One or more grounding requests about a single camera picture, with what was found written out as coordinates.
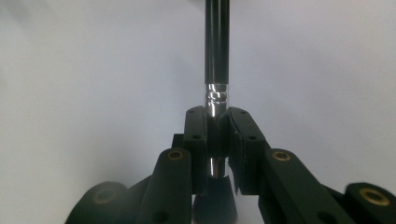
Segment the metal ring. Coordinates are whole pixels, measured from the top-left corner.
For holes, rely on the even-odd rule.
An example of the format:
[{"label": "metal ring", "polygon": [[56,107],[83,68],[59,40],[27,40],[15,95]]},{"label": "metal ring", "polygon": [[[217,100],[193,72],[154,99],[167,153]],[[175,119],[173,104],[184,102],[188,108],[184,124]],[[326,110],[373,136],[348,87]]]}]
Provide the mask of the metal ring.
[{"label": "metal ring", "polygon": [[291,160],[291,156],[283,151],[276,151],[273,153],[273,157],[278,161],[289,161]]},{"label": "metal ring", "polygon": [[376,189],[361,189],[359,190],[361,197],[369,203],[373,203],[379,206],[390,205],[390,200],[387,196]]},{"label": "metal ring", "polygon": [[183,153],[180,150],[172,150],[168,152],[168,159],[171,161],[178,161],[183,159]]},{"label": "metal ring", "polygon": [[93,201],[97,204],[105,204],[111,203],[118,196],[118,193],[115,189],[112,188],[102,188],[96,191],[93,196]]}]

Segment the white backdrop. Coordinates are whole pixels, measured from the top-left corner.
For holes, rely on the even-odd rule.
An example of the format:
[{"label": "white backdrop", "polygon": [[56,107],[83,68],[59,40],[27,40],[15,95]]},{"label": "white backdrop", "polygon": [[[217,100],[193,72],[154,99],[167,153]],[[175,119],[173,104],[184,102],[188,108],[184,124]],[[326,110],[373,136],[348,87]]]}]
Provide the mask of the white backdrop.
[{"label": "white backdrop", "polygon": [[[64,223],[93,185],[150,175],[204,100],[204,5],[0,0],[0,223]],[[395,9],[231,2],[231,105],[340,191],[396,193]]]}]

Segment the cylindrical shaft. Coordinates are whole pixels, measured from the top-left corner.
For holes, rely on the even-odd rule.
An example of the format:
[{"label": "cylindrical shaft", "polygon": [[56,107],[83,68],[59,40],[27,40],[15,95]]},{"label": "cylindrical shaft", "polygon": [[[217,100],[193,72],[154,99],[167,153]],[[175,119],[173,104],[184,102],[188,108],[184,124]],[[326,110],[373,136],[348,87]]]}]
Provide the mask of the cylindrical shaft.
[{"label": "cylindrical shaft", "polygon": [[205,84],[228,84],[230,0],[206,0]]},{"label": "cylindrical shaft", "polygon": [[205,110],[207,114],[208,175],[226,176],[227,148],[223,144],[224,117],[228,107],[228,58],[230,0],[206,0]]}]

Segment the shiny metal sleeve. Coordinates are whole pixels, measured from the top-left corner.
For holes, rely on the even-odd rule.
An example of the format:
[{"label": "shiny metal sleeve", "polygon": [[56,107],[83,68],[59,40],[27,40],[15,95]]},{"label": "shiny metal sleeve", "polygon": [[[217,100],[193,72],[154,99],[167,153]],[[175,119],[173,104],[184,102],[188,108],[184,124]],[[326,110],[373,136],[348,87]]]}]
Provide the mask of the shiny metal sleeve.
[{"label": "shiny metal sleeve", "polygon": [[228,85],[206,84],[205,110],[211,118],[218,118],[228,108]]}]

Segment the black rod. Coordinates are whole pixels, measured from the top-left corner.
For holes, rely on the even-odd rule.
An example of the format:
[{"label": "black rod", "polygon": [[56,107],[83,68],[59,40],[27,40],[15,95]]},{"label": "black rod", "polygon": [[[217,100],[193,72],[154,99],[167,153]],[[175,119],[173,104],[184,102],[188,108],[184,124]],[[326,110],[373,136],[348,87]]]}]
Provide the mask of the black rod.
[{"label": "black rod", "polygon": [[228,84],[230,0],[206,0],[205,84]]}]

